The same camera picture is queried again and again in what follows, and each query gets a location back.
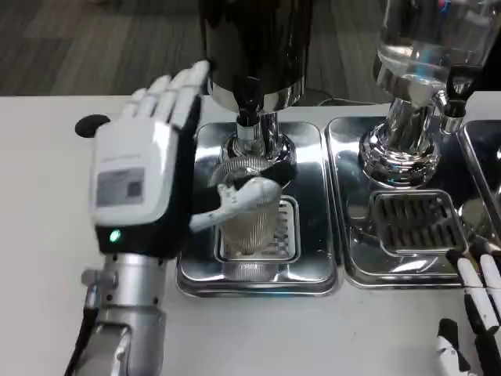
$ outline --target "black knob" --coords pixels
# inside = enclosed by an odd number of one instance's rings
[[[478,90],[481,83],[481,67],[453,65],[447,79],[449,107],[445,115],[451,118],[464,118],[467,101]]]
[[[75,125],[75,133],[84,139],[91,139],[96,135],[97,128],[109,122],[110,119],[105,115],[89,115],[78,121]]]

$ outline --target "white table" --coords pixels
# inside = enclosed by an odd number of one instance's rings
[[[81,319],[80,274],[101,266],[87,216],[91,140],[74,134],[90,113],[113,116],[124,97],[1,98],[0,374],[63,374]],[[501,118],[501,93],[477,93],[470,118]],[[324,127],[387,106],[291,108],[283,120]],[[202,122],[234,115],[206,100]],[[462,293],[364,291],[344,282],[324,298],[190,298],[171,263],[164,375],[435,375],[438,321],[473,335]]]

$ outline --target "clear plastic cup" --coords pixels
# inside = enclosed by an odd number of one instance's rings
[[[272,166],[272,162],[259,157],[238,157],[220,164],[210,185],[231,186],[234,179],[258,175]],[[225,249],[229,254],[252,255],[264,250],[272,241],[279,214],[281,190],[274,196],[263,197],[258,208],[229,219],[219,225]]]

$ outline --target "reflective metal surface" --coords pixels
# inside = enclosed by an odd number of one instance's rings
[[[420,186],[431,178],[438,148],[430,134],[433,107],[416,109],[395,99],[386,119],[362,137],[367,175],[387,186]]]
[[[258,139],[254,144],[258,144],[261,142],[261,139]],[[221,158],[223,161],[234,158],[234,157],[242,157],[245,155],[258,155],[265,157],[269,161],[295,161],[296,160],[296,147],[290,141],[290,139],[285,136],[283,133],[279,134],[279,141],[276,144],[276,148],[270,154],[265,154],[263,149],[254,148],[254,152],[252,153],[243,153],[239,147],[239,140],[236,132],[233,133],[223,144],[221,148]]]
[[[259,125],[242,126],[236,123],[235,135],[228,140],[226,149],[231,158],[247,156],[261,156],[265,153],[265,144],[261,139]]]
[[[270,157],[280,149],[278,113],[263,114],[259,118],[261,135],[265,144],[265,155]]]
[[[440,130],[445,134],[451,135],[458,132],[462,123],[463,117],[451,117],[440,114]]]
[[[433,255],[468,248],[452,199],[443,190],[374,192],[368,224],[375,227],[380,246],[389,255]]]
[[[383,117],[347,117],[330,122],[326,140],[333,179],[333,197],[341,228],[344,266],[352,282],[360,287],[459,286],[456,273],[444,255],[389,255],[377,237],[364,229],[369,218],[369,198],[381,186],[362,170],[360,139],[383,122]],[[438,121],[431,133],[440,148],[440,161],[433,178],[421,189],[444,190],[452,198],[466,239],[481,235],[492,238],[479,197],[466,166],[456,135],[440,135]]]
[[[85,349],[75,376],[125,376],[128,373],[128,354],[131,330],[119,325],[99,326]]]
[[[298,257],[286,262],[228,262],[214,241],[216,229],[206,230],[196,234],[178,258],[177,281],[185,293],[322,295],[338,281],[334,245],[338,247],[339,236],[330,221],[322,136],[307,123],[281,123],[280,129],[296,147],[297,176],[283,195],[297,202]],[[207,185],[220,161],[222,143],[234,132],[235,123],[208,124],[199,131],[195,189]]]
[[[485,202],[496,243],[501,239],[501,121],[464,124],[459,139],[467,166]]]
[[[114,286],[102,289],[102,304],[151,306],[164,297],[166,262],[143,255],[108,255],[104,273],[116,275]]]
[[[229,90],[226,90],[209,80],[208,92],[212,98],[227,110],[239,113],[239,106],[235,96]],[[293,83],[291,86],[263,95],[263,108],[261,112],[268,114],[283,110],[295,104],[305,92],[305,77]]]

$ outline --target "black cable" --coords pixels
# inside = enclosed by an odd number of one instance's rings
[[[317,101],[312,101],[312,93],[318,93],[321,96],[325,97],[323,99],[318,98]],[[381,104],[381,103],[375,103],[375,102],[366,102],[366,101],[359,101],[359,100],[352,100],[352,99],[345,99],[345,98],[337,98],[329,94],[328,92],[324,90],[318,90],[314,88],[306,88],[305,94],[303,96],[303,100],[299,100],[294,104],[296,107],[303,107],[303,106],[314,106],[314,107],[322,107],[322,106],[372,106],[373,104]]]
[[[75,342],[75,349],[73,350],[73,354],[71,354],[70,362],[64,372],[64,376],[73,376],[81,354],[84,352],[91,338],[92,329],[96,325],[98,312],[99,309],[97,308],[84,308],[84,315],[81,319],[81,326],[78,332],[77,341]]]

